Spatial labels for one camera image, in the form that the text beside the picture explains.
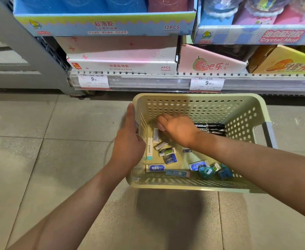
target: person's left forearm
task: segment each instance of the person's left forearm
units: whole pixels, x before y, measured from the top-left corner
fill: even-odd
[[[110,161],[91,180],[42,219],[8,250],[74,250],[126,172]]]

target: price tag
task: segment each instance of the price tag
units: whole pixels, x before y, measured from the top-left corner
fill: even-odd
[[[223,88],[224,79],[215,77],[195,77],[191,79],[190,91],[216,92]]]
[[[110,90],[109,80],[106,75],[77,75],[82,89],[85,90]]]

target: basket handle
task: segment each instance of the basket handle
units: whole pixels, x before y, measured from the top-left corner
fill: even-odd
[[[267,146],[278,149],[278,145],[275,140],[275,135],[274,135],[273,128],[272,128],[272,123],[264,122],[262,124],[262,126],[263,126],[263,133],[265,135]]]

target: floor tile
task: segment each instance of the floor tile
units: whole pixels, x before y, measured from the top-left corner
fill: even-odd
[[[225,250],[305,249],[305,217],[270,195],[219,192],[219,200]]]
[[[99,171],[112,146],[45,139],[9,244]],[[139,190],[123,180],[79,249],[222,250],[217,193]]]
[[[0,137],[0,250],[6,247],[41,143]]]
[[[278,147],[305,152],[305,106],[268,106]]]
[[[111,142],[129,101],[78,100],[60,95],[45,137]]]
[[[57,97],[0,94],[0,136],[43,138]]]

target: person's left hand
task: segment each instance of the person's left hand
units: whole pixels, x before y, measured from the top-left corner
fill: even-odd
[[[127,107],[126,123],[117,132],[110,163],[117,165],[118,170],[128,174],[142,159],[146,143],[135,133],[134,105]]]

